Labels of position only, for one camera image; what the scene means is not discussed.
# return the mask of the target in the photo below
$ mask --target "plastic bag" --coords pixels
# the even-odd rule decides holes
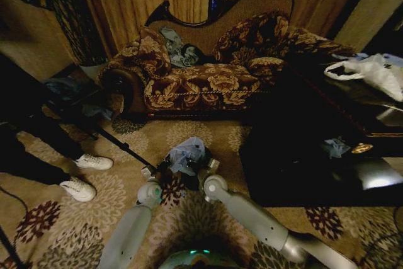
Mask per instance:
[[[206,150],[204,142],[198,137],[190,137],[169,151],[169,159],[172,165],[169,167],[173,173],[181,171],[189,176],[196,173],[188,167],[188,159],[198,162],[205,158]]]
[[[337,75],[333,69],[344,66],[344,72],[354,74]],[[341,61],[327,67],[324,74],[332,79],[347,81],[362,79],[373,88],[383,91],[396,101],[403,102],[403,68],[391,64],[381,54],[356,61]]]

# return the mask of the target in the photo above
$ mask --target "floral carpet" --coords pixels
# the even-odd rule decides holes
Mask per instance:
[[[32,268],[96,268],[105,243],[123,213],[136,202],[144,183],[142,164],[100,137],[91,140],[73,126],[65,126],[84,150],[107,156],[115,165],[109,171],[79,171],[41,140],[26,133],[19,139],[39,158],[74,175],[83,174],[98,191],[96,198],[79,203],[58,186],[0,173],[0,225],[16,246],[21,259]],[[250,128],[239,122],[152,121],[134,125],[116,119],[105,129],[152,164],[158,164],[170,148],[188,137],[198,136],[221,164],[218,173],[231,189],[248,194],[238,149]],[[388,159],[400,172],[403,161]],[[403,268],[403,235],[394,219],[394,208],[316,207],[268,208],[283,225],[308,232],[351,258],[360,268]],[[229,254],[243,268],[303,268],[289,263],[273,248],[258,242],[219,203],[206,203],[202,195],[172,178],[163,191],[161,206],[130,268],[158,268],[171,253],[186,248],[216,249]],[[0,267],[16,268],[0,247]]]

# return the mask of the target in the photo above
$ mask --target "gray robot arm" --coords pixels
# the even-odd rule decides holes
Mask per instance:
[[[238,193],[227,191],[219,175],[208,176],[203,184],[205,199],[219,200],[227,211],[261,242],[278,250],[286,259],[301,263],[312,255],[330,269],[355,269],[357,265],[311,235],[290,232],[272,215]]]
[[[139,204],[120,219],[102,251],[98,269],[124,269],[129,266],[149,227],[152,209],[161,202],[161,193],[155,179],[140,187],[137,192]]]

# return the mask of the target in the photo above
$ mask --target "white plastic bag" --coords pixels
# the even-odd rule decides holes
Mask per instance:
[[[344,66],[349,75],[337,75],[331,72]],[[324,74],[335,80],[362,79],[373,88],[383,91],[396,101],[403,102],[403,68],[390,64],[381,54],[370,56],[361,61],[341,61],[327,67]]]

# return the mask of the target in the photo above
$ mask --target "tripod leg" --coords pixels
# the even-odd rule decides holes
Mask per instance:
[[[6,248],[10,257],[15,261],[17,265],[17,269],[27,269],[27,266],[21,261],[20,257],[17,255],[13,245],[7,238],[7,235],[4,233],[3,229],[0,226],[0,240],[3,243],[4,247]]]

